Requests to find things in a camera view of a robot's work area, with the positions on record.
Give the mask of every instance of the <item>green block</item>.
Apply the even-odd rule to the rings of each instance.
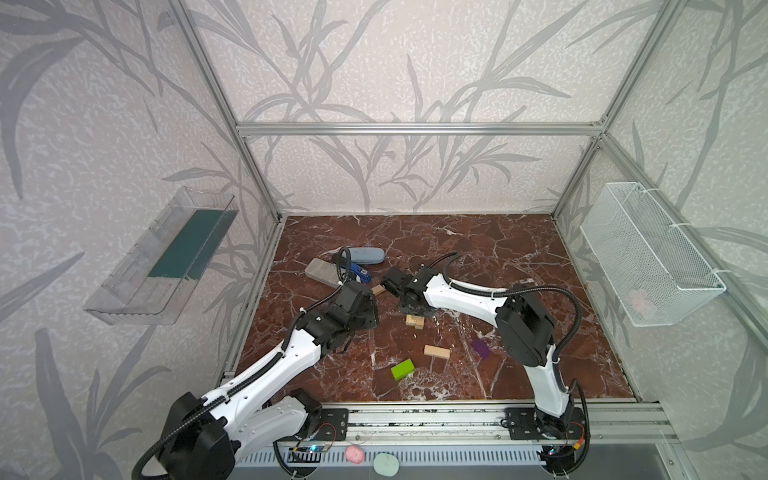
[[[392,367],[392,375],[395,377],[395,380],[400,380],[404,376],[415,372],[415,370],[416,367],[413,366],[411,359],[407,359],[405,362],[398,363]]]

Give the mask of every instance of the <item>mounting plate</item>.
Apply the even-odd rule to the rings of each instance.
[[[584,412],[580,408],[574,407],[571,417],[572,422],[584,424]],[[504,409],[504,420],[502,426],[509,431],[511,440],[542,440],[546,439],[536,427],[533,408],[511,407]],[[568,438],[578,439],[581,436],[581,429],[578,425],[571,423],[568,425]],[[565,434],[558,436],[557,440],[565,440]]]
[[[336,440],[334,442],[341,442],[346,440],[346,429],[349,423],[349,409],[322,409],[320,410],[320,425],[317,433],[314,435],[313,440],[332,441],[333,429],[336,429]],[[282,437],[278,442],[295,442],[296,437]]]

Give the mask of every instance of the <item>gray eraser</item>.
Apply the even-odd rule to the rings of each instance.
[[[310,264],[306,266],[304,273],[312,280],[317,280],[328,286],[339,286],[336,266],[319,258],[313,258]]]
[[[334,262],[338,255],[338,253],[333,254]],[[351,247],[349,255],[352,257],[352,263],[358,265],[373,265],[384,261],[384,250],[378,247]]]

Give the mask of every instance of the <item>purple block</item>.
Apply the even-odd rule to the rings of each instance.
[[[472,348],[483,358],[487,359],[491,356],[491,350],[483,339],[477,339],[472,341]]]

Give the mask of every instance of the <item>wire basket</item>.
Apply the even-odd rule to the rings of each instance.
[[[639,183],[605,184],[581,232],[635,326],[677,323],[726,289]]]

